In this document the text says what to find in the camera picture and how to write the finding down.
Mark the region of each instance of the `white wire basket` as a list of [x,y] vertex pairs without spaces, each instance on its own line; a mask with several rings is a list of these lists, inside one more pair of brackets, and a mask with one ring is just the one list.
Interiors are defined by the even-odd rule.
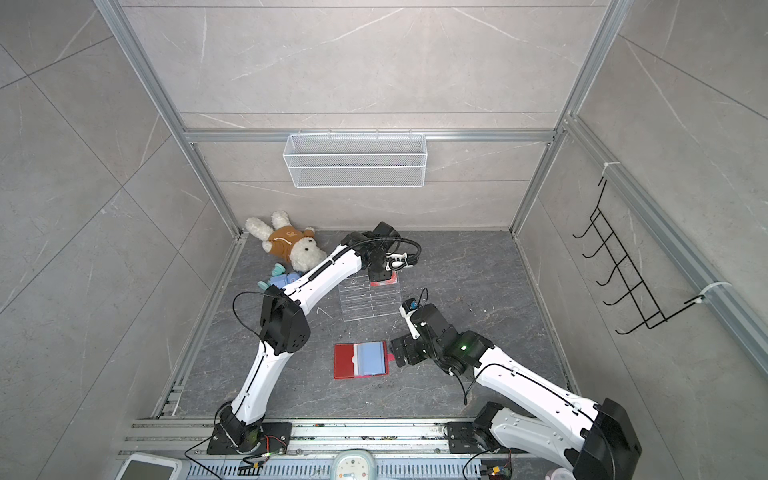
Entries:
[[422,187],[427,141],[411,133],[293,134],[283,158],[296,188]]

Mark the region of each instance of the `gray marble wall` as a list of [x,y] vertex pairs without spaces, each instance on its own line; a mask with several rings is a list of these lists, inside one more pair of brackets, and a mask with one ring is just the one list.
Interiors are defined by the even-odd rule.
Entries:
[[0,3],[0,478],[106,478],[231,244],[90,0]]
[[[553,128],[604,0],[123,0],[190,128]],[[240,222],[506,229],[543,144],[431,143],[416,189],[297,190],[278,144],[202,144]]]
[[[580,116],[768,316],[766,15],[765,2],[638,0]],[[613,264],[605,250],[582,256],[600,245],[594,231],[572,236],[588,225],[600,175],[567,139],[520,237],[576,383],[627,402],[640,478],[762,478],[768,383],[705,306],[616,334],[640,315],[629,298],[603,304],[626,290],[617,276],[597,285]],[[601,207],[665,313],[697,293],[610,184]],[[638,303],[653,311],[647,294]]]

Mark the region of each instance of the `red folder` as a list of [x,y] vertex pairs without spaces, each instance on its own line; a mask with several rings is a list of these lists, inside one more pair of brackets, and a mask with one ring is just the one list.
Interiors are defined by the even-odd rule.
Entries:
[[[389,374],[389,362],[395,359],[395,357],[387,351],[386,341],[382,341],[384,345],[384,369],[383,375]],[[353,357],[355,356],[355,343],[337,343],[334,347],[333,353],[333,378],[337,380],[341,379],[364,379],[374,375],[355,375],[355,363]]]

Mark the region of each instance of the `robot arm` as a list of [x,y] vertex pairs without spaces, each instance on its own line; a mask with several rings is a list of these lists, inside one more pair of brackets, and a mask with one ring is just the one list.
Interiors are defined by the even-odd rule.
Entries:
[[[388,253],[395,242],[416,245],[415,255]],[[259,348],[243,387],[220,415],[214,436],[228,439],[240,453],[251,452],[260,440],[260,427],[269,400],[288,359],[310,338],[306,314],[342,280],[368,270],[371,281],[391,277],[393,270],[413,266],[421,247],[400,238],[386,223],[369,232],[354,232],[320,265],[281,290],[270,286],[264,292]]]
[[479,334],[458,333],[432,304],[406,300],[400,310],[410,334],[391,341],[399,366],[432,359],[451,376],[470,375],[535,418],[489,402],[473,422],[487,450],[521,449],[573,470],[579,480],[632,477],[642,449],[626,411],[562,389],[526,369]]

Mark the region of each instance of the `plush toy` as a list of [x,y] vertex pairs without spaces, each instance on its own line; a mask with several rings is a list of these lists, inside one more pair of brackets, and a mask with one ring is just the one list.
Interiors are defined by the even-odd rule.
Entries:
[[291,226],[288,214],[281,210],[272,214],[272,225],[274,230],[255,217],[245,222],[246,230],[261,240],[265,252],[290,262],[294,270],[309,272],[326,259],[326,253],[314,239],[313,228],[299,232]]

